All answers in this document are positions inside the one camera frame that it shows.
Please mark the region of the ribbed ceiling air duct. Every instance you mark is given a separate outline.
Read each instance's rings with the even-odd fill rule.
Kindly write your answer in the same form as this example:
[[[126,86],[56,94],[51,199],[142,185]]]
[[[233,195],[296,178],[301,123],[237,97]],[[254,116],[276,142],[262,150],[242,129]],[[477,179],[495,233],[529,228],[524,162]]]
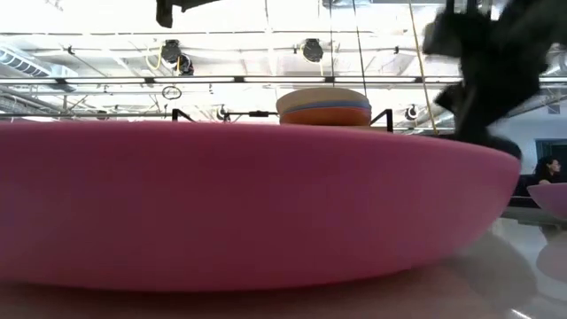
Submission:
[[[78,75],[74,70],[41,61],[7,44],[0,44],[0,70],[2,68],[17,74],[17,77],[0,76],[2,85],[45,85],[64,92],[77,90],[75,85],[67,81]]]

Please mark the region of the wooden shelf with black frame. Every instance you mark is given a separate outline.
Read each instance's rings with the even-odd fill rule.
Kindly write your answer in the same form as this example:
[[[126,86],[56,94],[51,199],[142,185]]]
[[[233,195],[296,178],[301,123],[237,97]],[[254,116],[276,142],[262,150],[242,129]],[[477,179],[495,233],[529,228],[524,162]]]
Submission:
[[[275,116],[278,117],[279,114],[277,112],[268,112],[268,111],[250,111],[250,112],[229,112],[230,113],[230,117],[232,115],[237,116],[238,118],[242,117],[242,116],[248,116],[248,117],[252,117],[252,118],[267,118],[269,116]],[[183,112],[180,109],[176,109],[174,108],[172,110],[171,113],[171,119],[172,121],[179,121],[179,119],[183,117],[184,119],[188,120],[188,121],[192,121],[195,122],[195,120],[193,120],[187,113]],[[376,123],[378,120],[382,119],[383,117],[386,118],[386,131],[387,132],[393,132],[393,110],[392,109],[386,109],[384,111],[382,111],[379,115],[377,115],[376,117],[372,118],[370,121],[370,125]]]

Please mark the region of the pink plate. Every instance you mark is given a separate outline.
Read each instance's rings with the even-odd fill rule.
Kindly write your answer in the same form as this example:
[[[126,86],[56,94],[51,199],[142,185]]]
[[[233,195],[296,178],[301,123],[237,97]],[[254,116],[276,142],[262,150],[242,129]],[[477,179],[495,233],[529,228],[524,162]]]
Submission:
[[[480,237],[520,168],[368,129],[2,124],[0,281],[204,292],[383,276]]]
[[[544,183],[528,186],[534,202],[553,216],[567,220],[567,183]]]

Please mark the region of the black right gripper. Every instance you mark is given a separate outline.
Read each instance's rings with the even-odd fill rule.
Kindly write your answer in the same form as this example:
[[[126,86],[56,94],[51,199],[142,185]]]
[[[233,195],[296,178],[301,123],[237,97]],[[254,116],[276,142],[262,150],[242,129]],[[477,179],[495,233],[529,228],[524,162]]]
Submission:
[[[423,53],[458,58],[462,79],[447,85],[436,104],[455,111],[455,139],[521,158],[519,146],[494,136],[493,123],[478,99],[497,97],[524,102],[540,90],[540,73],[547,68],[547,51],[525,41],[511,41],[500,23],[477,10],[454,12],[447,8],[427,25]]]

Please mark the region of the person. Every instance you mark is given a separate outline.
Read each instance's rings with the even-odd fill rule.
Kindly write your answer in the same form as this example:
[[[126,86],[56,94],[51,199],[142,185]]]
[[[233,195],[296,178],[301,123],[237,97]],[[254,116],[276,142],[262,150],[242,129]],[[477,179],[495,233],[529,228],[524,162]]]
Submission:
[[[534,169],[537,184],[561,182],[561,164],[558,159],[547,156],[538,160]]]

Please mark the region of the long ceiling light strip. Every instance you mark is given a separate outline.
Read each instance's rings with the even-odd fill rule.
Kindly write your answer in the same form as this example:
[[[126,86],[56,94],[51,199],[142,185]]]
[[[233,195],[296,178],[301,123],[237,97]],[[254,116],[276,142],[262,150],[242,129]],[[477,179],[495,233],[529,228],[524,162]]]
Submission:
[[[193,83],[345,83],[345,84],[449,84],[456,76],[192,76],[192,77],[33,77],[0,78],[0,85],[79,84],[193,84]]]

